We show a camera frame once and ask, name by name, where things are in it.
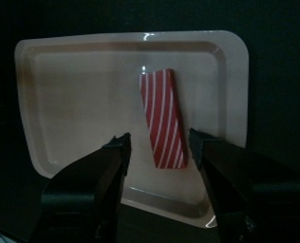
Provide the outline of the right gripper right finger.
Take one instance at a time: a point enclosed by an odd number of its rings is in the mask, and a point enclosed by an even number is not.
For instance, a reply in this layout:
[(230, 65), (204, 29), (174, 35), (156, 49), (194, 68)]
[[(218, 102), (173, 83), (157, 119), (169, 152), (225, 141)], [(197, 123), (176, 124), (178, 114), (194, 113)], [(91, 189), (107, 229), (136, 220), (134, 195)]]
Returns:
[(300, 176), (283, 163), (189, 130), (221, 243), (300, 243)]

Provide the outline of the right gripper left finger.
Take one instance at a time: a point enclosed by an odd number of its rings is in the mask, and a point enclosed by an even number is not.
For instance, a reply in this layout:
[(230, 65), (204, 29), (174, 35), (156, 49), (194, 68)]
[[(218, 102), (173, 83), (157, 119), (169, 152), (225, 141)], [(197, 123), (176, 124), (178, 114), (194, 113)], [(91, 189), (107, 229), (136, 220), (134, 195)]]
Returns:
[(29, 243), (116, 243), (117, 215), (132, 157), (132, 135), (114, 137), (69, 164), (41, 196)]

